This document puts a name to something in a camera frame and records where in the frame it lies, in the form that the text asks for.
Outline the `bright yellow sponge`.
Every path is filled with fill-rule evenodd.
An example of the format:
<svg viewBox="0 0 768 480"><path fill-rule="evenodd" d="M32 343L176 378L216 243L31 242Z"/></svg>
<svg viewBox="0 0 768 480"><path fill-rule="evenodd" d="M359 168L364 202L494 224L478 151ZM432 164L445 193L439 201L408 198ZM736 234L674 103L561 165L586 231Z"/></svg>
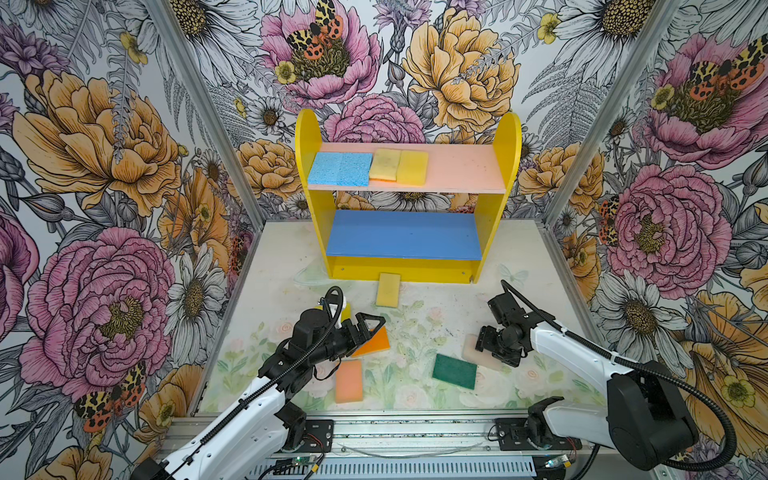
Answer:
<svg viewBox="0 0 768 480"><path fill-rule="evenodd" d="M349 303L345 303L343 306L343 309L341 311L341 315L339 320L345 321L351 318L351 305Z"/></svg>

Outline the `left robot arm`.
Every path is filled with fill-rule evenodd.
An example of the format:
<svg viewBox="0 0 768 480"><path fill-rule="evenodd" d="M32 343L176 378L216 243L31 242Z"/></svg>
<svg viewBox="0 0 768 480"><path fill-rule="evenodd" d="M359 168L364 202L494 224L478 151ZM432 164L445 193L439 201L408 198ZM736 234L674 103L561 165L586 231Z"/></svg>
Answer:
<svg viewBox="0 0 768 480"><path fill-rule="evenodd" d="M350 356L386 323L359 312L341 321L308 309L245 391L203 432L164 460L143 461L133 479L243 479L260 461L301 443L306 413L291 399L313 378L315 366Z"/></svg>

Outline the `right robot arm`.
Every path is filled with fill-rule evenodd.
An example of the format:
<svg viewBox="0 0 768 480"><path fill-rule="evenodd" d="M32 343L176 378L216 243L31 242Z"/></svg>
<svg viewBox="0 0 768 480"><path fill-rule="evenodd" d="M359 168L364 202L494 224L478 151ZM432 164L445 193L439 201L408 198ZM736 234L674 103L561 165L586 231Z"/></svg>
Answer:
<svg viewBox="0 0 768 480"><path fill-rule="evenodd" d="M622 366L617 355L559 325L549 314L506 317L481 327L475 348L510 367L532 352L546 355L581 377L605 401L594 407L551 396L528 409L526 439L540 448L567 437L616 450L649 471L694 446L699 431L681 394L655 364Z"/></svg>

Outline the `dull yellow sponge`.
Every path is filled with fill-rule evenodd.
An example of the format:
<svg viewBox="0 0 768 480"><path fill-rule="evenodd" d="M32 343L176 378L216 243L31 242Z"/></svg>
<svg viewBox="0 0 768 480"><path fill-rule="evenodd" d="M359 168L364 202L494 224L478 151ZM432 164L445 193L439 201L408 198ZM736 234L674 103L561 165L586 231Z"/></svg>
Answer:
<svg viewBox="0 0 768 480"><path fill-rule="evenodd" d="M377 149L373 153L369 170L369 179L394 182L397 180L401 151L395 149Z"/></svg>

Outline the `pale pink sponge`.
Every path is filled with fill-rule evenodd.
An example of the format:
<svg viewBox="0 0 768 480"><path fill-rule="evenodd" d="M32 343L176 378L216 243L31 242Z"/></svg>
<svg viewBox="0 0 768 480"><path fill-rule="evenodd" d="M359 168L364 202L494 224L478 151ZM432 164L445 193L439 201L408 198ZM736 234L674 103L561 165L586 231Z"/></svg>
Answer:
<svg viewBox="0 0 768 480"><path fill-rule="evenodd" d="M462 348L462 359L477 366L485 367L494 371L501 372L504 364L487 351L476 349L478 337L476 335L467 335Z"/></svg>

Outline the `yellow sponge with green back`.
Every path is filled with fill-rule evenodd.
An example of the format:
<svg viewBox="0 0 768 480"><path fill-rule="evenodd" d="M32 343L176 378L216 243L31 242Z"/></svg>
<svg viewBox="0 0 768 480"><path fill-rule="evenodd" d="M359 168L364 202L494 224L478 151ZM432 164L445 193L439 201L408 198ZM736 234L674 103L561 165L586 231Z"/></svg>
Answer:
<svg viewBox="0 0 768 480"><path fill-rule="evenodd" d="M376 305L386 308L399 306L401 276L394 273L381 273L378 282Z"/></svg>

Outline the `peach pink sponge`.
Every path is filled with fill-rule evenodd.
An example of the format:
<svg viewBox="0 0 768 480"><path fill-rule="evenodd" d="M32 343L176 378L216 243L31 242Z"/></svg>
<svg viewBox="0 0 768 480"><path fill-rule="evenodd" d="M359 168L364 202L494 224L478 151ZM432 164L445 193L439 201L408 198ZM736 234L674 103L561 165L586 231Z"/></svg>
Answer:
<svg viewBox="0 0 768 480"><path fill-rule="evenodd" d="M363 369L359 360L344 361L335 373L335 402L354 403L363 400Z"/></svg>

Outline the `blue cellulose sponge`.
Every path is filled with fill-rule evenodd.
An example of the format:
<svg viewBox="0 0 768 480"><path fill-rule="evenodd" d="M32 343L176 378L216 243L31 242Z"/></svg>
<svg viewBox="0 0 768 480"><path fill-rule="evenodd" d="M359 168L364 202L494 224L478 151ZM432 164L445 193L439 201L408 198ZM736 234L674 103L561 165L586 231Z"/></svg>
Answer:
<svg viewBox="0 0 768 480"><path fill-rule="evenodd" d="M343 153L318 152L313 160L308 181L310 185L337 185L341 177Z"/></svg>
<svg viewBox="0 0 768 480"><path fill-rule="evenodd" d="M367 187L372 161L371 153L341 153L335 183L342 187Z"/></svg>

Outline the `dark green scouring pad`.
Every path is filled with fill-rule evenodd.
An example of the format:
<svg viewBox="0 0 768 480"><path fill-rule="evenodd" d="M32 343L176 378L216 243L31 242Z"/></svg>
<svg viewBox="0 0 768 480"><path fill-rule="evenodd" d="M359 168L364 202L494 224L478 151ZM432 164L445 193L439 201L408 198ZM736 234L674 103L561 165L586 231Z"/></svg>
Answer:
<svg viewBox="0 0 768 480"><path fill-rule="evenodd" d="M477 366L464 360L437 354L432 378L451 385L473 390L476 384Z"/></svg>

